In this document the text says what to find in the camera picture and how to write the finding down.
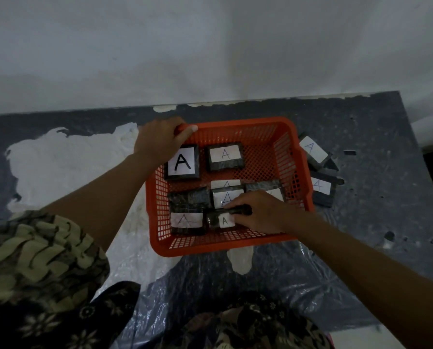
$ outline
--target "person's right arm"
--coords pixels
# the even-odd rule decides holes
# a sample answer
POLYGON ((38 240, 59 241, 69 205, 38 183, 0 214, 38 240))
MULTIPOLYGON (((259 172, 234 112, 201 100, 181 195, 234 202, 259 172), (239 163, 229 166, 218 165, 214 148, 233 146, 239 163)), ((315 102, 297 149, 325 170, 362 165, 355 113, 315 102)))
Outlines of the person's right arm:
POLYGON ((266 234, 293 234, 315 252, 406 348, 433 348, 433 281, 342 233, 311 212, 263 191, 244 193, 252 215, 234 220, 266 234))

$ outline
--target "left hand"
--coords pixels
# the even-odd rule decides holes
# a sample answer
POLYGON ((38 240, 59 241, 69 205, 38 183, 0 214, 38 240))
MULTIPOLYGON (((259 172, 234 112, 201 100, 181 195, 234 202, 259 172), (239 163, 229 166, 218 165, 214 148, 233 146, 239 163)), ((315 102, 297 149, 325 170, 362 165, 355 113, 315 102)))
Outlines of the left hand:
POLYGON ((184 123, 179 116, 146 123, 139 131, 134 144, 134 154, 145 154, 156 166, 166 163, 198 129, 197 125, 191 125, 175 136, 176 127, 184 123))

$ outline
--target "table surface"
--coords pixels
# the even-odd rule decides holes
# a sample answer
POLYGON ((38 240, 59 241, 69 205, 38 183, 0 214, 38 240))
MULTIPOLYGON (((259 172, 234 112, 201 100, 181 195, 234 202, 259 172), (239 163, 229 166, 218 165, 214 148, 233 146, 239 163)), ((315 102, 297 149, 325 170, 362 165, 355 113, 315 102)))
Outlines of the table surface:
MULTIPOLYGON (((266 99, 229 105, 178 105, 157 113, 153 107, 75 110, 0 116, 0 218, 15 194, 6 149, 50 129, 69 134, 112 133, 128 122, 180 115, 187 122, 284 116, 299 133, 309 133, 333 153, 344 179, 332 208, 317 211, 353 235, 419 274, 433 279, 433 184, 398 92, 346 98, 266 99), (344 150, 355 150, 346 155, 344 150), (394 233, 391 248, 384 235, 394 233)), ((120 344, 143 343, 219 299, 244 290, 263 291, 311 317, 325 330, 377 323, 337 276, 298 241, 256 246, 252 270, 235 273, 225 251, 189 255, 141 293, 137 313, 120 344)))

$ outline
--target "forearm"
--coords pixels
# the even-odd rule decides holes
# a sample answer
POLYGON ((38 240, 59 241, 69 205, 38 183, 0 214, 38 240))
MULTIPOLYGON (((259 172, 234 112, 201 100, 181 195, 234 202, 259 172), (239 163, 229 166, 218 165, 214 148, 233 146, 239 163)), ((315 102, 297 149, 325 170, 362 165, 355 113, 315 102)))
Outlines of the forearm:
POLYGON ((137 152, 43 210, 73 220, 106 251, 139 189, 154 170, 150 159, 137 152))
POLYGON ((299 219, 292 220, 295 231, 287 231, 295 232, 407 348, 433 347, 433 281, 313 214, 299 219))

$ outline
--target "person's left arm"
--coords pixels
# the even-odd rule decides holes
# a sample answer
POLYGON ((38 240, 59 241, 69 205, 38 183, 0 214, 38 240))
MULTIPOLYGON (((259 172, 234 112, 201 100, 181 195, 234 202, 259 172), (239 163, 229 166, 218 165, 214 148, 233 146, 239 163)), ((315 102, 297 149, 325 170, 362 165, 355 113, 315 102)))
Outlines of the person's left arm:
POLYGON ((176 127, 182 123, 180 117, 147 123, 139 132, 132 155, 42 211, 74 221, 106 251, 149 175, 170 160, 197 130, 192 125, 175 136, 176 127))

